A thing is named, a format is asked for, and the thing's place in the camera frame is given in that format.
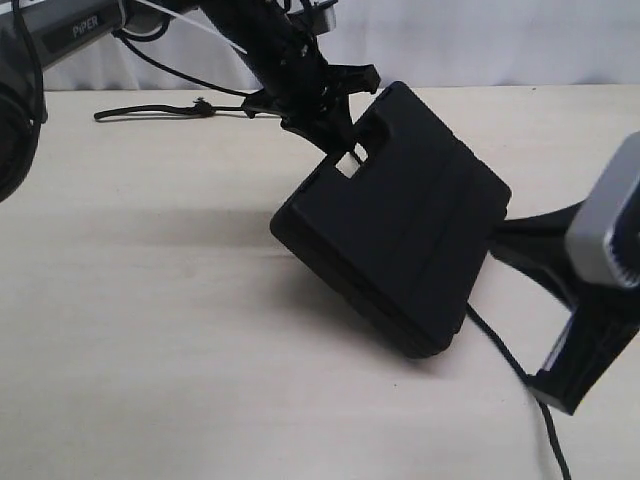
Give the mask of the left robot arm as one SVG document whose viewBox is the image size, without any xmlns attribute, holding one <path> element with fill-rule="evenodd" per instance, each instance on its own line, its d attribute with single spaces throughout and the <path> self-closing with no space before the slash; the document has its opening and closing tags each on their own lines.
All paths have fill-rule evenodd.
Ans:
<svg viewBox="0 0 640 480">
<path fill-rule="evenodd" d="M 161 38 L 199 10 L 261 87 L 238 111 L 273 115 L 324 152 L 354 144 L 349 98 L 375 93 L 373 65 L 332 65 L 318 36 L 333 27 L 331 1 L 4 1 L 1 4 L 1 197 L 21 186 L 47 120 L 44 73 L 111 35 L 128 48 Z"/>
</svg>

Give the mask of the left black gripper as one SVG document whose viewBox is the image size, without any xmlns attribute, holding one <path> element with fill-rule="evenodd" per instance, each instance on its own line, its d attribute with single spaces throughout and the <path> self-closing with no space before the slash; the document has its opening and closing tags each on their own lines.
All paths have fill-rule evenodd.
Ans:
<svg viewBox="0 0 640 480">
<path fill-rule="evenodd" d="M 279 92 L 263 87 L 249 94 L 242 102 L 242 111 L 249 118 L 258 114 L 276 116 L 284 130 L 324 153 L 344 151 L 357 163 L 363 163 L 363 156 L 357 152 L 349 96 L 361 92 L 373 94 L 377 89 L 378 71 L 373 64 L 329 64 L 310 80 L 289 82 Z M 329 120 L 321 120 L 328 113 Z"/>
</svg>

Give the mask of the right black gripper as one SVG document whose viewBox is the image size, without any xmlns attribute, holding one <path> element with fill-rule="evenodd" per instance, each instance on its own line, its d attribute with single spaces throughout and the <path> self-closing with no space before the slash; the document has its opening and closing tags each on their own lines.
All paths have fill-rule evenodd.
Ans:
<svg viewBox="0 0 640 480">
<path fill-rule="evenodd" d="M 581 202 L 537 216 L 505 220 L 489 242 L 491 256 L 544 288 L 562 305 L 577 305 L 539 370 L 527 379 L 534 397 L 572 415 L 639 332 L 639 295 L 583 298 L 565 249 Z"/>
</svg>

